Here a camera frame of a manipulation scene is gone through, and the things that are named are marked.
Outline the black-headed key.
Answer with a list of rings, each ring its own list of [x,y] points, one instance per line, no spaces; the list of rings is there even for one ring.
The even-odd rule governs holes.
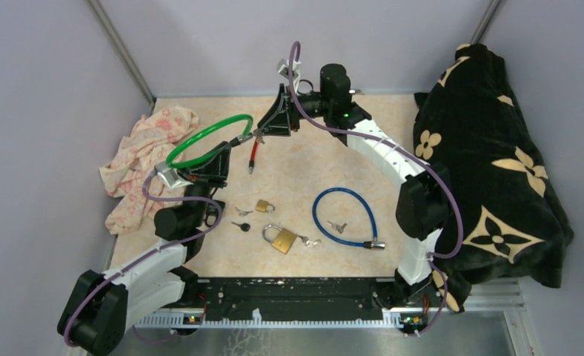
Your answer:
[[[241,231],[247,232],[250,230],[250,225],[248,223],[232,222],[232,224],[238,226]]]

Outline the small brass padlock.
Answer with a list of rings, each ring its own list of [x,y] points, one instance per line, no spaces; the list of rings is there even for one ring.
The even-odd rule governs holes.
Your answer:
[[[276,207],[266,200],[258,200],[255,205],[255,210],[265,214],[272,214]]]

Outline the blue cable lock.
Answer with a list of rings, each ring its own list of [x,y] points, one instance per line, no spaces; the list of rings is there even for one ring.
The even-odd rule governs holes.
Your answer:
[[[319,218],[318,218],[318,211],[317,211],[318,205],[325,196],[327,196],[328,194],[331,194],[331,193],[336,193],[336,192],[348,194],[348,195],[354,197],[358,202],[360,202],[362,204],[362,207],[365,209],[365,211],[368,215],[370,224],[371,224],[371,233],[372,233],[371,240],[364,241],[364,242],[355,242],[355,241],[350,241],[350,240],[344,240],[342,238],[334,236],[332,233],[328,232],[323,227],[323,225],[321,224],[321,222],[319,221]],[[316,196],[316,199],[313,201],[311,213],[312,213],[313,222],[315,223],[315,225],[319,229],[319,231],[323,235],[325,235],[327,238],[334,241],[335,243],[339,243],[340,245],[346,245],[349,247],[365,248],[368,250],[383,250],[383,249],[385,249],[385,243],[379,241],[379,234],[378,234],[376,219],[375,219],[374,213],[371,210],[369,204],[366,202],[366,200],[362,196],[360,196],[357,192],[352,191],[349,188],[333,187],[333,188],[328,188],[328,189],[324,190],[323,192],[319,193]]]

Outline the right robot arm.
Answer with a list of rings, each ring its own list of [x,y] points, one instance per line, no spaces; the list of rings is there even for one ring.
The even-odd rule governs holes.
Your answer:
[[[321,117],[332,136],[372,162],[399,189],[395,218],[406,240],[395,272],[395,295],[401,304],[415,305],[430,283],[432,254],[450,214],[448,171],[437,166],[430,174],[426,162],[410,158],[382,132],[369,112],[353,100],[344,66],[324,65],[319,90],[307,93],[298,91],[298,61],[283,59],[277,71],[293,81],[279,86],[277,99],[254,136],[290,136],[299,130],[301,119]]]

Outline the small padlock key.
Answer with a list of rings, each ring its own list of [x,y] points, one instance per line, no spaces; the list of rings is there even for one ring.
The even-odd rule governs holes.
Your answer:
[[[247,215],[253,213],[253,210],[243,210],[241,208],[236,207],[236,212],[240,217],[246,217]]]

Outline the large brass padlock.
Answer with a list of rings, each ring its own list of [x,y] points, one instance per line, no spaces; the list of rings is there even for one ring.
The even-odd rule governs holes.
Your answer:
[[[269,237],[268,233],[270,230],[276,230],[277,234],[275,237]],[[298,235],[292,231],[279,227],[277,225],[269,224],[262,229],[262,238],[275,248],[277,251],[287,254],[291,246],[296,241]]]

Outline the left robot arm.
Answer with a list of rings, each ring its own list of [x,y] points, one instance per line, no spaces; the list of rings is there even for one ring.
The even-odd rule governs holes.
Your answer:
[[[194,305],[200,296],[196,275],[184,267],[221,222],[224,208],[214,200],[226,186],[232,144],[220,142],[205,160],[188,168],[158,164],[142,184],[154,202],[169,202],[155,213],[157,242],[132,260],[103,272],[81,274],[57,325],[68,346],[108,355],[143,317],[178,303]]]

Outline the green cable lock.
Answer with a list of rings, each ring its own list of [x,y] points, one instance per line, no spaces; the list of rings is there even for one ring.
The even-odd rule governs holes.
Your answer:
[[[223,119],[217,123],[214,123],[214,124],[210,125],[209,127],[206,127],[203,130],[201,130],[200,132],[196,133],[195,135],[193,135],[189,139],[186,139],[183,143],[181,143],[179,146],[177,146],[175,149],[173,149],[167,155],[167,157],[165,159],[165,164],[169,168],[186,169],[186,168],[190,168],[190,167],[202,164],[202,163],[206,163],[208,160],[214,158],[214,156],[217,155],[223,148],[234,148],[234,147],[237,147],[237,146],[243,144],[244,142],[248,141],[253,136],[253,131],[251,130],[251,128],[253,127],[253,121],[254,121],[254,118],[251,115],[246,114],[246,113],[241,113],[241,114],[237,114],[234,116],[230,116],[230,117]],[[211,134],[216,133],[217,131],[219,131],[223,128],[226,128],[229,125],[235,124],[237,122],[245,122],[245,127],[244,127],[242,133],[240,135],[232,138],[232,140],[229,141],[228,143],[223,143],[222,148],[214,148],[212,151],[209,151],[206,154],[203,154],[203,155],[201,155],[197,158],[194,158],[194,159],[190,159],[188,161],[182,161],[182,162],[175,161],[175,159],[178,157],[178,155],[183,153],[185,150],[187,150],[192,145],[194,145],[197,142],[201,141],[202,139],[210,136]]]

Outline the silver key bunch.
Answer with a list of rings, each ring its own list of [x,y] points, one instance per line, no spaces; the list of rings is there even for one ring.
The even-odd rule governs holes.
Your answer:
[[[308,248],[314,247],[315,245],[318,245],[318,244],[320,244],[320,243],[321,243],[321,240],[320,240],[320,239],[312,240],[312,239],[310,239],[309,237],[302,236],[302,235],[298,235],[297,237],[298,237],[298,238],[299,238],[299,239],[302,241],[302,243],[303,243],[303,244],[304,244],[306,247],[308,247]]]

